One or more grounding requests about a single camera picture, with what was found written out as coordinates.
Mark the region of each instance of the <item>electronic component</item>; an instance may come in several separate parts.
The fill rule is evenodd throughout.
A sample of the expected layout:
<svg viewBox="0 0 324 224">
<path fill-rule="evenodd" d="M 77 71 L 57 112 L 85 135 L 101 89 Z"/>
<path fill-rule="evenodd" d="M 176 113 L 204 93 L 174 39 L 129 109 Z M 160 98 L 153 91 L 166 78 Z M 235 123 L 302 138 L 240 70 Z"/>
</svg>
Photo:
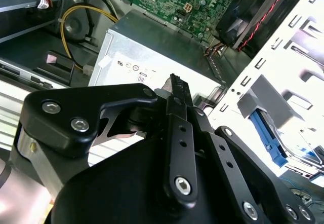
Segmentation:
<svg viewBox="0 0 324 224">
<path fill-rule="evenodd" d="M 183 10 L 177 10 L 177 13 L 182 15 L 182 16 L 185 16 L 186 15 L 186 12 L 184 12 Z"/>
<path fill-rule="evenodd" d="M 183 31 L 188 36 L 198 37 L 210 43 L 214 39 L 216 26 L 233 0 L 128 0 L 169 22 Z M 175 16 L 184 16 L 182 22 L 175 21 Z"/>
<path fill-rule="evenodd" d="M 190 3 L 186 3 L 183 7 L 183 9 L 189 13 L 192 10 L 192 5 Z"/>
</svg>

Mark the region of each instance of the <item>hex bolt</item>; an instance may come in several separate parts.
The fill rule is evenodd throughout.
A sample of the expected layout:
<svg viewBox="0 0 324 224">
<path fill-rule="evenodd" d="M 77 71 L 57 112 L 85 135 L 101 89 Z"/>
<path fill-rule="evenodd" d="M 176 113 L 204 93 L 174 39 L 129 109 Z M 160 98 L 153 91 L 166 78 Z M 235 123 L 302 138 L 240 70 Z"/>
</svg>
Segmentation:
<svg viewBox="0 0 324 224">
<path fill-rule="evenodd" d="M 42 109 L 48 114 L 58 114 L 61 111 L 60 105 L 53 101 L 44 102 Z"/>
<path fill-rule="evenodd" d="M 71 121 L 71 127 L 77 132 L 86 132 L 89 129 L 89 123 L 85 119 L 76 118 Z"/>
<path fill-rule="evenodd" d="M 143 91 L 144 91 L 145 95 L 147 95 L 147 96 L 153 96 L 153 93 L 149 89 L 144 88 Z"/>
<path fill-rule="evenodd" d="M 189 195 L 191 192 L 191 186 L 190 183 L 183 177 L 177 177 L 175 181 L 177 189 L 182 193 L 183 195 Z"/>
<path fill-rule="evenodd" d="M 295 213 L 295 211 L 289 205 L 286 206 L 286 210 L 294 220 L 298 219 L 298 215 Z"/>
<path fill-rule="evenodd" d="M 243 209 L 244 209 L 244 212 L 248 215 L 249 218 L 251 218 L 252 220 L 257 220 L 258 219 L 257 210 L 249 202 L 247 202 L 247 201 L 243 202 Z"/>
<path fill-rule="evenodd" d="M 307 219 L 307 220 L 311 220 L 310 215 L 308 214 L 308 212 L 304 209 L 304 207 L 299 206 L 299 210 L 302 213 L 302 215 Z"/>
</svg>

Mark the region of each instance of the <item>bolt hole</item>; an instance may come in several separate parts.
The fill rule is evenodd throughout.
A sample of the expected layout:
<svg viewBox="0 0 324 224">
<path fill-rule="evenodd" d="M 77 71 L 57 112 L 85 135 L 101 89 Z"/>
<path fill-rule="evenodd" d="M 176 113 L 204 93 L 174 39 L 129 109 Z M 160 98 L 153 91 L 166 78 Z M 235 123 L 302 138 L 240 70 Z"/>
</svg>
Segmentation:
<svg viewBox="0 0 324 224">
<path fill-rule="evenodd" d="M 182 131 L 182 132 L 186 132 L 187 130 L 186 130 L 186 128 L 185 127 L 183 127 L 183 126 L 179 126 L 179 129 Z"/>
<path fill-rule="evenodd" d="M 226 164 L 230 167 L 233 168 L 233 164 L 231 162 L 226 162 Z"/>
<path fill-rule="evenodd" d="M 187 147 L 187 143 L 184 142 L 183 140 L 180 140 L 179 143 L 182 147 Z"/>
</svg>

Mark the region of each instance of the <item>capacitor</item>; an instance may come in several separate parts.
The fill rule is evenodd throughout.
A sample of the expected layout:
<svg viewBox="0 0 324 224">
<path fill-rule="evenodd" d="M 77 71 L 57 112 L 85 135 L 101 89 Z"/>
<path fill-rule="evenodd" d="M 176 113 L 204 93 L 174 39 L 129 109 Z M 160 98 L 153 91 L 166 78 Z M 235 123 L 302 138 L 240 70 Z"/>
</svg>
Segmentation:
<svg viewBox="0 0 324 224">
<path fill-rule="evenodd" d="M 206 5 L 206 1 L 205 1 L 205 0 L 200 0 L 200 1 L 199 1 L 199 4 L 200 4 L 201 6 L 205 6 L 205 5 Z"/>
</svg>

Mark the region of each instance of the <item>silver screw head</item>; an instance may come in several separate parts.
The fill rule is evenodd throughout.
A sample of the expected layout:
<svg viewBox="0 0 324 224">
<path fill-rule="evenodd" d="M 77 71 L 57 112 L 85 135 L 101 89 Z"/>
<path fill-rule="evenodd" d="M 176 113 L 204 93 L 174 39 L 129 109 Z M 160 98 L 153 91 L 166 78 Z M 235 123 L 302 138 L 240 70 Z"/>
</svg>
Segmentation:
<svg viewBox="0 0 324 224">
<path fill-rule="evenodd" d="M 294 220 L 298 219 L 298 215 L 295 213 L 295 211 L 290 206 L 287 205 L 286 210 Z"/>
<path fill-rule="evenodd" d="M 89 123 L 85 119 L 76 118 L 71 121 L 71 127 L 77 132 L 86 132 L 89 129 Z"/>
<path fill-rule="evenodd" d="M 244 209 L 244 212 L 248 215 L 249 218 L 251 218 L 252 220 L 257 220 L 258 219 L 257 210 L 249 202 L 247 202 L 247 201 L 243 202 L 243 209 Z"/>
<path fill-rule="evenodd" d="M 53 101 L 44 102 L 42 109 L 48 114 L 58 114 L 61 111 L 60 105 Z"/>
<path fill-rule="evenodd" d="M 189 195 L 191 192 L 190 183 L 183 177 L 176 178 L 176 187 L 183 195 Z"/>
<path fill-rule="evenodd" d="M 299 210 L 302 213 L 302 215 L 307 219 L 307 220 L 311 220 L 310 215 L 308 214 L 308 212 L 304 209 L 304 207 L 299 206 Z"/>
<path fill-rule="evenodd" d="M 196 107 L 195 110 L 196 110 L 196 112 L 197 112 L 200 116 L 204 116 L 204 115 L 205 115 L 205 113 L 204 113 L 202 110 L 200 110 L 198 107 Z"/>
<path fill-rule="evenodd" d="M 232 135 L 233 135 L 232 132 L 231 132 L 229 129 L 225 129 L 225 133 L 226 133 L 227 135 L 229 135 L 229 136 L 232 136 Z"/>
</svg>

